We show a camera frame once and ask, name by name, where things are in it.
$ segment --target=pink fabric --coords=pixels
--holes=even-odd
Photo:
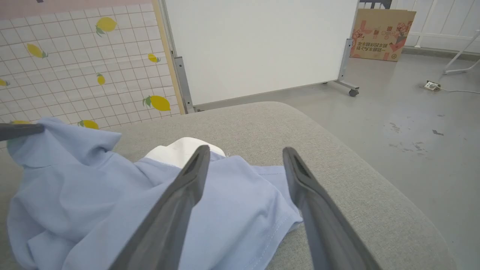
[[[56,12],[147,3],[151,3],[151,0],[44,0],[43,3],[37,3],[36,0],[1,0],[0,18],[15,19]]]

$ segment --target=brown cardboard box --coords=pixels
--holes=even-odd
[[[398,61],[415,11],[358,9],[351,57]]]

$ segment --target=gray floor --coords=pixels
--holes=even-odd
[[[333,83],[200,106],[208,110],[274,100],[304,112],[356,151],[412,200],[447,241],[460,270],[480,269],[480,66],[440,78],[448,59],[402,55],[399,62],[350,59],[355,98]],[[459,61],[452,68],[468,67]]]

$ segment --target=power strip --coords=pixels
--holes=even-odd
[[[429,91],[432,91],[432,92],[438,92],[438,91],[442,90],[440,88],[440,84],[434,83],[434,82],[431,82],[431,81],[427,81],[427,83],[423,86],[423,88],[425,88]]]

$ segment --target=lemon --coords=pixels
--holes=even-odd
[[[158,63],[158,62],[160,62],[160,58],[155,57],[155,55],[152,54],[152,53],[149,53],[149,54],[148,54],[148,59],[149,59],[150,61],[152,61],[153,63]]]
[[[105,32],[111,32],[117,26],[117,22],[115,22],[110,17],[103,17],[98,20],[96,23],[96,33],[97,35],[101,36],[100,34],[105,34]]]
[[[24,125],[24,124],[30,124],[30,122],[29,121],[22,121],[22,120],[15,120],[15,121],[11,121],[10,124]]]
[[[0,86],[9,86],[10,83],[8,81],[4,81],[2,79],[0,79]]]
[[[154,107],[157,110],[170,110],[170,103],[164,97],[148,96],[144,98],[143,105],[147,104],[149,107]]]
[[[100,73],[97,73],[96,76],[98,77],[96,79],[96,81],[98,82],[99,85],[103,85],[105,83],[105,77],[100,74]]]
[[[98,129],[98,124],[92,120],[81,120],[80,122],[78,122],[77,125],[87,128]]]
[[[33,55],[38,58],[45,58],[48,56],[48,53],[45,53],[44,51],[40,50],[39,47],[33,45],[33,44],[27,44],[27,49],[28,51]]]

